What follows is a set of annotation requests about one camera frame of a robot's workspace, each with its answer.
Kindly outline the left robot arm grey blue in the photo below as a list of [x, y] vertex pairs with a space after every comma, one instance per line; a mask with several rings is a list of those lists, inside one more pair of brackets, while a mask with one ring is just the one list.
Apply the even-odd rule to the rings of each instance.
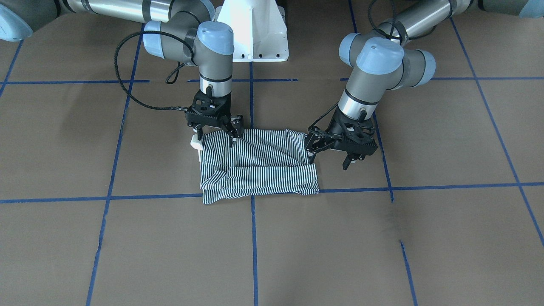
[[368, 19], [372, 31], [351, 33], [339, 46], [339, 57], [352, 67], [338, 103], [330, 108], [332, 119], [327, 129], [315, 123], [308, 128], [304, 145], [309, 164], [318, 153], [343, 151], [343, 169], [375, 153], [372, 117], [385, 91], [413, 88], [433, 79], [436, 61], [424, 50], [406, 50], [410, 41], [431, 34], [436, 26], [460, 14], [470, 0], [420, 0], [410, 8], [376, 25], [372, 20], [374, 1], [369, 4]]

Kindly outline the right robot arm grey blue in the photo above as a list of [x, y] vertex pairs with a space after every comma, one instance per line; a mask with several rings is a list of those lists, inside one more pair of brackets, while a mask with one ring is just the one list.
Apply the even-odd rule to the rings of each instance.
[[[130, 99], [151, 110], [184, 112], [198, 141], [203, 138], [205, 126], [223, 130], [230, 142], [242, 137], [243, 116], [231, 114], [234, 33], [229, 25], [214, 20], [215, 8], [210, 0], [2, 0], [1, 39], [25, 40], [69, 13], [111, 16], [143, 24], [141, 31], [121, 40], [114, 54], [117, 81]], [[169, 84], [181, 68], [198, 68], [200, 88], [190, 106], [150, 106], [125, 87], [118, 57], [124, 44], [134, 37], [142, 38], [149, 54], [177, 62], [167, 77]]]

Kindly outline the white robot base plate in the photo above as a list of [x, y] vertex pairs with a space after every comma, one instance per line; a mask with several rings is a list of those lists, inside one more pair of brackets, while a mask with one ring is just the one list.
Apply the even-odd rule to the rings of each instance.
[[225, 0], [214, 19], [233, 29], [233, 62], [288, 60], [285, 0]]

